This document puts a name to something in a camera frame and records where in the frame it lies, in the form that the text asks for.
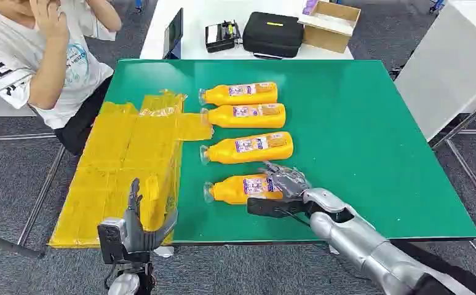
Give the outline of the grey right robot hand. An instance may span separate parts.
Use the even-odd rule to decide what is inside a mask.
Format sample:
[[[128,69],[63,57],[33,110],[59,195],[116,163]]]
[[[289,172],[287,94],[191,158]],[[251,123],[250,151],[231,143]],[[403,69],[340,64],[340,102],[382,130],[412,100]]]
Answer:
[[[297,168],[286,167],[270,161],[264,161],[264,173],[273,182],[285,198],[298,198],[305,190],[312,186],[304,173]]]

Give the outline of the person's right hand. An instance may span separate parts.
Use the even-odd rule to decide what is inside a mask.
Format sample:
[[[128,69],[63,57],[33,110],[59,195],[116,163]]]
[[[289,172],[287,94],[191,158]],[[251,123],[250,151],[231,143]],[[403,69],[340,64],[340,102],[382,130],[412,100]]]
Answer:
[[[66,14],[60,11],[59,1],[30,0],[30,7],[39,32],[47,40],[68,43]]]

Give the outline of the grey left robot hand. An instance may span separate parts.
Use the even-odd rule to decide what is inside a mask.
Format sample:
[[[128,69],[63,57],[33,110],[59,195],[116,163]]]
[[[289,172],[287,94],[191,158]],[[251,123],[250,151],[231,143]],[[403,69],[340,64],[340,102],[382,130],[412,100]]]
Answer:
[[[174,209],[167,215],[167,219],[158,230],[152,232],[144,230],[140,221],[140,201],[142,195],[138,195],[139,188],[140,180],[135,178],[130,185],[128,207],[123,216],[127,235],[122,243],[128,253],[155,250],[168,234],[173,231],[178,220],[178,211]]]

